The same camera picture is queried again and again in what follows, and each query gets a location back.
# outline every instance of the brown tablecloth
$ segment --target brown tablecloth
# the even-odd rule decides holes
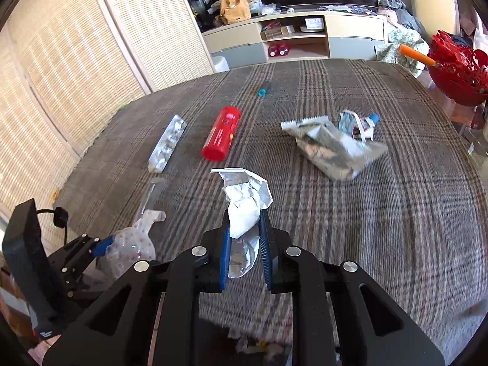
[[[272,89],[258,97],[260,85]],[[200,150],[219,110],[242,119],[230,155],[212,164]],[[375,140],[388,153],[352,180],[334,182],[297,150],[280,122],[342,109],[382,118]],[[188,128],[163,176],[167,220],[150,236],[161,260],[199,243],[226,208],[212,167],[266,178],[275,227],[319,260],[357,261],[450,362],[482,317],[466,311],[488,295],[488,211],[460,139],[420,83],[398,65],[320,60],[247,67],[143,97],[117,112],[65,184],[57,205],[77,233],[105,236],[131,224],[151,177],[147,160],[174,114]],[[290,295],[265,291],[259,260],[221,295],[201,296],[201,317],[270,341],[291,343]]]

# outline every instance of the orange handle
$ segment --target orange handle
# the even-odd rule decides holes
[[[436,62],[434,59],[429,58],[428,56],[414,50],[413,48],[407,47],[405,44],[400,44],[399,51],[405,56],[418,60],[420,63],[424,63],[427,67],[435,66]]]

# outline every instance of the metal bolt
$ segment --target metal bolt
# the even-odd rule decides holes
[[[358,270],[358,265],[353,261],[346,261],[343,264],[344,270],[348,272],[356,272]]]
[[[204,246],[196,246],[191,250],[191,254],[194,256],[204,256],[207,253],[207,249]]]
[[[141,260],[134,264],[134,269],[137,272],[146,271],[149,268],[149,263],[147,261]]]
[[[301,253],[302,253],[302,251],[300,250],[300,248],[297,248],[296,246],[290,246],[290,247],[286,248],[286,254],[289,256],[296,257],[296,256],[301,255]]]

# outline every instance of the red bottle on shelf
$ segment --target red bottle on shelf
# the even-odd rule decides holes
[[[288,52],[290,52],[290,48],[291,48],[290,44],[284,42],[280,44],[280,46],[278,47],[278,53],[280,54],[280,56],[286,56],[288,55]]]
[[[268,48],[268,55],[270,57],[277,56],[278,55],[278,48],[279,48],[278,44],[270,45]]]
[[[202,157],[209,161],[223,161],[229,153],[241,112],[231,106],[224,107],[202,148]]]

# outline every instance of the red plastic basket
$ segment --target red plastic basket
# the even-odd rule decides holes
[[[432,39],[429,67],[435,85],[456,103],[477,106],[488,99],[488,55],[481,50],[456,45],[439,30]]]

